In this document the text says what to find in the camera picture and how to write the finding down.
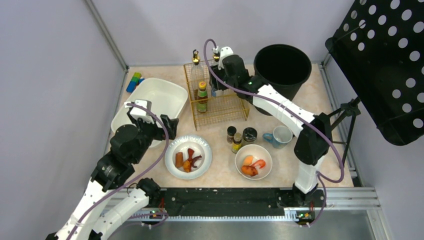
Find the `silver lid white can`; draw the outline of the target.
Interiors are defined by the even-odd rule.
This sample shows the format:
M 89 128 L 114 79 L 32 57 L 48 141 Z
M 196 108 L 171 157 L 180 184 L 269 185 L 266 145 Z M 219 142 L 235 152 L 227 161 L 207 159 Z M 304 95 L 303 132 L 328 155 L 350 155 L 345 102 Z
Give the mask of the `silver lid white can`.
M 214 97 L 214 98 L 221 97 L 224 94 L 225 94 L 225 91 L 221 90 L 221 89 L 212 89 L 211 90 L 211 96 Z

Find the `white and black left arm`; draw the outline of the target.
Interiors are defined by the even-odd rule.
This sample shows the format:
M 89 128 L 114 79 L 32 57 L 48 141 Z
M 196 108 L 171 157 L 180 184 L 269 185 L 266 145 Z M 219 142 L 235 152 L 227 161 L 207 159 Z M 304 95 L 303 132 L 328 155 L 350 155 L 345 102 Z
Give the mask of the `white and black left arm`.
M 130 124 L 116 129 L 110 140 L 110 150 L 93 170 L 84 195 L 65 225 L 50 233 L 48 240 L 107 240 L 138 209 L 146 206 L 155 196 L 159 186 L 146 179 L 146 184 L 137 186 L 128 201 L 121 201 L 102 215 L 111 197 L 127 186 L 128 178 L 154 141 L 175 139 L 178 118 L 127 113 Z

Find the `clear gold-top oil bottle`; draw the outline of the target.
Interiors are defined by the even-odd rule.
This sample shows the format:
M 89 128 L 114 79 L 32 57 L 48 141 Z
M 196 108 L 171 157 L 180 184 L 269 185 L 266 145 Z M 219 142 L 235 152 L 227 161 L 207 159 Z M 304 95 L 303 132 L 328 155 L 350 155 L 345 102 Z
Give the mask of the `clear gold-top oil bottle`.
M 217 64 L 220 60 L 220 49 L 219 49 L 219 47 L 213 48 L 212 53 L 213 53 L 213 60 Z

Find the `yellow cap sauce bottle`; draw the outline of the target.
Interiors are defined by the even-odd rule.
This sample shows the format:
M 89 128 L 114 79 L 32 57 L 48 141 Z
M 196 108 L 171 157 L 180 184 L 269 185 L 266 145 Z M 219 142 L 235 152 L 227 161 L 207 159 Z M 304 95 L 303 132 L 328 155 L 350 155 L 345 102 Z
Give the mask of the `yellow cap sauce bottle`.
M 197 111 L 199 113 L 205 113 L 208 110 L 208 92 L 207 92 L 207 83 L 205 81 L 200 81 L 198 83 L 196 99 L 197 99 Z

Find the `small yellow label bottle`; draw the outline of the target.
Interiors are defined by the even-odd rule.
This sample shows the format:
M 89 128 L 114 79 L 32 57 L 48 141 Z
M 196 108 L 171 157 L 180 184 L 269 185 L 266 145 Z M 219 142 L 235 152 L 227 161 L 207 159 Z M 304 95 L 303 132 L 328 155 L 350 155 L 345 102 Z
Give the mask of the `small yellow label bottle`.
M 236 132 L 232 138 L 232 147 L 231 150 L 233 153 L 237 153 L 242 147 L 242 134 L 240 132 Z

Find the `dark sauce glass bottle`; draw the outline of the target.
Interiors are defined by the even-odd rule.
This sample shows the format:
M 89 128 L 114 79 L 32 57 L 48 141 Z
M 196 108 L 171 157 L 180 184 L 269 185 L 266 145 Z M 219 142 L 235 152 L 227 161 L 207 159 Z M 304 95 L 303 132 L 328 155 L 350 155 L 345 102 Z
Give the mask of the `dark sauce glass bottle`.
M 193 89 L 197 90 L 199 83 L 204 81 L 205 74 L 204 74 L 204 69 L 200 63 L 199 51 L 196 49 L 192 51 L 192 63 L 193 63 L 193 66 L 190 70 L 191 80 L 193 83 Z

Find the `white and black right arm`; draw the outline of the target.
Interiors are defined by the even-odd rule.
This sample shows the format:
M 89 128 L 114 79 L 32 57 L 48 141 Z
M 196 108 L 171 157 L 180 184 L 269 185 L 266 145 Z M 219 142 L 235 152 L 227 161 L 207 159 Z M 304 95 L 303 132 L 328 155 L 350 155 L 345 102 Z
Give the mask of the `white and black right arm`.
M 330 149 L 336 149 L 329 116 L 304 110 L 279 93 L 267 78 L 250 75 L 236 54 L 224 56 L 217 65 L 206 66 L 220 85 L 275 117 L 288 128 L 290 136 L 297 138 L 294 154 L 299 167 L 293 188 L 305 195 L 312 192 L 318 185 L 321 163 Z

